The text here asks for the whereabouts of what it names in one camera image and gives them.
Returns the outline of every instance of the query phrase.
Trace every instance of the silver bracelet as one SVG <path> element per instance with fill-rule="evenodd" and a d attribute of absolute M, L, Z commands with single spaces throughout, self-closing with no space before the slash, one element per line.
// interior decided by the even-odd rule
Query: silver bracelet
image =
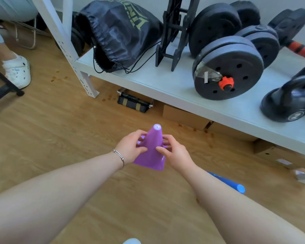
<path fill-rule="evenodd" d="M 121 169 L 124 168 L 124 157 L 122 157 L 122 155 L 117 151 L 117 150 L 113 150 L 114 153 L 118 154 L 119 157 L 121 158 L 122 162 L 123 162 L 123 167 Z"/>

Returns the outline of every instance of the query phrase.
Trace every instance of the hand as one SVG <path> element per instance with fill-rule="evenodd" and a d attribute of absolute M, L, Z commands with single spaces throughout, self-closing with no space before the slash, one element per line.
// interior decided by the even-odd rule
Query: hand
<path fill-rule="evenodd" d="M 156 150 L 166 157 L 176 171 L 181 172 L 195 165 L 184 145 L 178 143 L 172 135 L 163 135 L 163 138 L 166 139 L 164 145 L 168 147 L 158 146 Z"/>
<path fill-rule="evenodd" d="M 137 130 L 125 136 L 117 144 L 115 150 L 117 150 L 118 153 L 124 157 L 125 165 L 132 163 L 137 158 L 137 156 L 148 150 L 146 147 L 136 147 L 137 141 L 142 141 L 141 135 L 146 134 L 147 132 L 145 131 Z"/>

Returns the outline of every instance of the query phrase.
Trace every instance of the black drawstring bag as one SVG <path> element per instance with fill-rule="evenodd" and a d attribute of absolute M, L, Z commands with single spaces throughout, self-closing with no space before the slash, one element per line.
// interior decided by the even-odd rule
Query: black drawstring bag
<path fill-rule="evenodd" d="M 128 69 L 161 37 L 163 24 L 128 1 L 92 1 L 75 17 L 75 26 L 93 41 L 94 58 L 108 73 Z"/>

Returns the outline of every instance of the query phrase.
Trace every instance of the cone tip hole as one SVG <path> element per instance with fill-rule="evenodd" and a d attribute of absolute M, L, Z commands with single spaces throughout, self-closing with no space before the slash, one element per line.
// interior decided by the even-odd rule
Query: cone tip hole
<path fill-rule="evenodd" d="M 159 124 L 155 124 L 155 125 L 154 125 L 154 129 L 155 129 L 155 130 L 161 130 L 161 129 L 162 129 L 162 126 L 160 126 Z"/>

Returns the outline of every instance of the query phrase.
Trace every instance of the white shelf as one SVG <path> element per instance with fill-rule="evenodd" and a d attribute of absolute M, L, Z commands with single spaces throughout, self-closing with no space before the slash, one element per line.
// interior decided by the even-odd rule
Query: white shelf
<path fill-rule="evenodd" d="M 177 45 L 176 38 L 174 43 L 168 46 L 167 52 L 172 54 Z M 154 51 L 155 48 L 147 51 L 137 67 Z M 171 72 L 171 59 L 165 57 L 160 65 L 155 67 L 153 56 L 134 73 L 126 74 L 120 70 L 98 74 L 93 67 L 91 49 L 74 65 L 82 72 L 305 154 L 305 117 L 291 123 L 276 123 L 263 116 L 259 109 L 264 95 L 289 81 L 305 66 L 305 59 L 284 48 L 251 90 L 236 98 L 222 101 L 205 99 L 195 91 L 191 74 L 193 61 L 186 47 L 174 72 Z M 95 67 L 97 71 L 101 71 L 96 62 Z"/>

